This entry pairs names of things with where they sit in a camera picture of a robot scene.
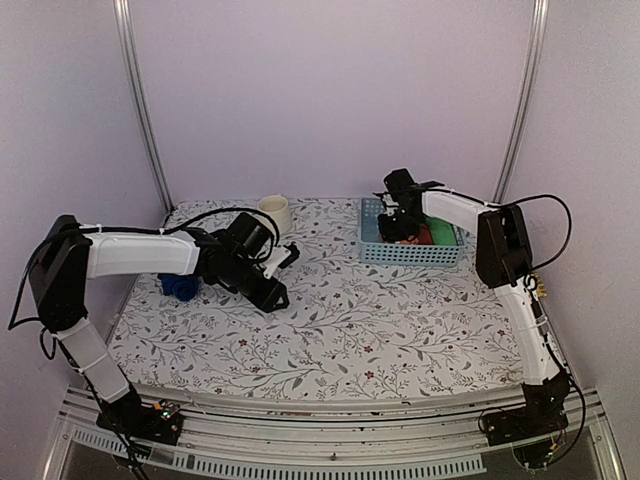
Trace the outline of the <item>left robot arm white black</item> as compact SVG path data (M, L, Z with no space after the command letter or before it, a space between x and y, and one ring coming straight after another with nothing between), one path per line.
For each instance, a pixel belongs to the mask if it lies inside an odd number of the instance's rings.
M29 260L27 275L37 318L70 356L111 419L128 434L148 426L148 412L128 395L131 383L109 354L85 306L90 279L138 274L195 276L240 294L264 313L289 304L275 273L295 262L275 227L241 209L225 229L208 233L191 222L164 230L81 225L63 215Z

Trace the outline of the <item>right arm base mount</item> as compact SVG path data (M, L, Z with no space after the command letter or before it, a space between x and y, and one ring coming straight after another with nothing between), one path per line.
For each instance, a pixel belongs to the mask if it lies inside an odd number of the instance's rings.
M490 446L560 433L569 425L564 400L559 395L528 398L522 407L483 411L478 428Z

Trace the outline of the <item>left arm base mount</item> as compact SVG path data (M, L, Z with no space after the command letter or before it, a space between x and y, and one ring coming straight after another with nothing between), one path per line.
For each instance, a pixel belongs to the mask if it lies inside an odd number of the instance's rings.
M167 400L144 405L136 392L113 403L99 401L96 425L127 438L148 440L170 446L178 444L184 416L180 406Z

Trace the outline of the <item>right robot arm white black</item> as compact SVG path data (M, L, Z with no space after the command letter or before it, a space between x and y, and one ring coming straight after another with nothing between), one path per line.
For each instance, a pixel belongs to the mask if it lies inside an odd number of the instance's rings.
M494 291L516 328L523 363L522 390L529 404L518 412L517 427L524 435L539 435L554 422L555 406L568 395L570 383L549 344L548 318L534 276L538 267L533 264L519 203L491 204L437 181L418 183L405 168L389 173L383 183L385 191L376 196L385 208L378 219L384 240L415 237L428 218L475 235L477 276Z

